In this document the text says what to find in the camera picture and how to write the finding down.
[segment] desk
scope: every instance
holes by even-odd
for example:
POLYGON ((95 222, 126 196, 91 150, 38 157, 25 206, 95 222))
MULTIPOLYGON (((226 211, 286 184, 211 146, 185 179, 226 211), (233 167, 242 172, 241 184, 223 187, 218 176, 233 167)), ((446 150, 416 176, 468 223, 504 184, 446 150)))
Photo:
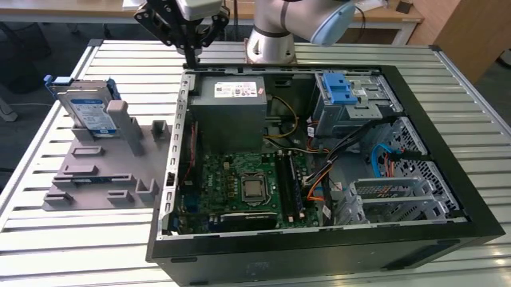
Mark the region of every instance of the desk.
MULTIPOLYGON (((0 0, 0 21, 49 23, 135 24, 134 11, 123 11, 123 0, 0 0)), ((241 1, 241 25, 254 24, 254 4, 241 1)), ((418 10, 410 14, 377 8, 366 12, 368 29, 400 30, 394 45, 406 45, 417 25, 424 21, 418 10)), ((362 16, 355 16, 351 28, 361 28, 362 16)))
MULTIPOLYGON (((426 46, 297 44, 299 63, 396 65, 508 232, 414 270, 254 282, 245 286, 508 286, 511 267, 511 131, 444 53, 426 46)), ((243 63, 243 43, 219 42, 203 63, 243 63)), ((141 124, 174 123, 183 56, 159 41, 89 47, 73 76, 119 83, 141 124)), ((46 212, 43 197, 74 134, 59 102, 0 196, 0 281, 13 286, 177 287, 146 262, 153 209, 46 212)))

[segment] blue drive bay latch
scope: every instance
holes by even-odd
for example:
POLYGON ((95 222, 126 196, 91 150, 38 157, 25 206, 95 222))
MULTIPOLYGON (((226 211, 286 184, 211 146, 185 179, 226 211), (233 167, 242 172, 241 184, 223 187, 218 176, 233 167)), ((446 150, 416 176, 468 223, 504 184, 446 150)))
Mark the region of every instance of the blue drive bay latch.
POLYGON ((342 73, 326 72, 323 74, 323 85, 330 94, 334 105, 357 105, 359 100, 351 92, 351 83, 342 73))

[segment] motherboard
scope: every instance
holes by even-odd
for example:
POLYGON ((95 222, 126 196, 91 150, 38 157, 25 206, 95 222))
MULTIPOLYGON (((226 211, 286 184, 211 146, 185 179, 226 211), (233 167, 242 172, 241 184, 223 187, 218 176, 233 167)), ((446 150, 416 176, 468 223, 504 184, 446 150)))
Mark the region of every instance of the motherboard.
POLYGON ((303 154, 206 155, 201 192, 185 195, 185 232, 319 226, 317 208, 302 198, 307 172, 303 154))

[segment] aluminum table surface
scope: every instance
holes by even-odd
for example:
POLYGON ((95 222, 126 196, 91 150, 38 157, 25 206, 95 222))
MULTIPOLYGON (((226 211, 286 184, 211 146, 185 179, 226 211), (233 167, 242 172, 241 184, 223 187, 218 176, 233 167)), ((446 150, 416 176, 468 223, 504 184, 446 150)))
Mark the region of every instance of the aluminum table surface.
MULTIPOLYGON (((442 52, 429 47, 297 44, 301 63, 396 65, 506 232, 414 270, 254 282, 243 286, 511 286, 510 128, 442 52)), ((242 43, 214 44, 203 63, 243 63, 242 43)), ((158 41, 87 47, 73 73, 111 76, 141 124, 177 109, 183 57, 158 41)), ((57 103, 0 196, 2 286, 177 286, 145 260, 151 209, 46 212, 41 206, 69 151, 73 120, 57 103)))

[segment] ram slot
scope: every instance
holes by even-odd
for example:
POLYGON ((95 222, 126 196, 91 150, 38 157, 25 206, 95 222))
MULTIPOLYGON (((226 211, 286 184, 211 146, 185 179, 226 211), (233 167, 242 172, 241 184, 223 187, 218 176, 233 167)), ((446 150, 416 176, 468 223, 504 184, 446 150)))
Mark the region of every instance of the ram slot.
POLYGON ((291 169, 293 174, 293 189, 294 189, 294 203, 295 203, 295 216, 298 216, 299 219, 303 219, 306 217, 306 214, 303 213, 303 202, 302 202, 302 185, 301 181, 298 179, 298 172, 295 169, 295 163, 294 163, 294 157, 293 155, 289 156, 289 165, 291 169))
POLYGON ((294 174, 289 155, 275 155, 275 169, 278 172, 282 217, 285 221, 294 222, 298 214, 295 212, 294 204, 294 174))

